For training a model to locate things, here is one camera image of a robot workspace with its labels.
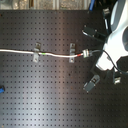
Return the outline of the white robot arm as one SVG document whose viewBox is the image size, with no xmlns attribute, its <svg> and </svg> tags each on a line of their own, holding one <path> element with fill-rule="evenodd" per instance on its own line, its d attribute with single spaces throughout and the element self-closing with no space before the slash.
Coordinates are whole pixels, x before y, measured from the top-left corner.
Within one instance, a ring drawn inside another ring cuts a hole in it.
<svg viewBox="0 0 128 128">
<path fill-rule="evenodd" d="M 113 72 L 113 82 L 119 83 L 121 74 L 128 75 L 117 65 L 121 57 L 128 56 L 128 0 L 117 0 L 112 12 L 106 8 L 103 10 L 107 35 L 87 26 L 82 30 L 83 34 L 101 42 L 100 48 L 83 50 L 83 57 L 91 57 L 99 53 L 99 57 L 93 64 L 91 72 L 93 77 L 85 83 L 83 89 L 89 92 L 100 80 L 105 80 L 107 74 Z"/>
</svg>

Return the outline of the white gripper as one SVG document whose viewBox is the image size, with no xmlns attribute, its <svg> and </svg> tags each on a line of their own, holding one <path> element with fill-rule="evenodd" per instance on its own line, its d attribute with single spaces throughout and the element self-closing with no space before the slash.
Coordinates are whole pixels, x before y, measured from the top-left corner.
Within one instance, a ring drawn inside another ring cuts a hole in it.
<svg viewBox="0 0 128 128">
<path fill-rule="evenodd" d="M 105 42 L 107 36 L 98 30 L 84 26 L 83 34 L 94 38 L 100 42 Z M 116 66 L 116 62 L 121 58 L 128 56 L 128 27 L 118 29 L 112 32 L 103 46 L 104 52 L 99 57 L 96 67 L 102 71 L 111 70 Z"/>
</svg>

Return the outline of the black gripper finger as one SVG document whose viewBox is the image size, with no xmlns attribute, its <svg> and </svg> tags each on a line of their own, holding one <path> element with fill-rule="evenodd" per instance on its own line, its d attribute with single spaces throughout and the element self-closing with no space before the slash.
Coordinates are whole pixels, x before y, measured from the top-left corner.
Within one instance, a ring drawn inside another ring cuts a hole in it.
<svg viewBox="0 0 128 128">
<path fill-rule="evenodd" d="M 91 70 L 91 72 L 93 73 L 93 77 L 83 86 L 83 89 L 86 92 L 91 91 L 102 79 L 102 71 L 100 69 L 94 68 Z"/>
</svg>

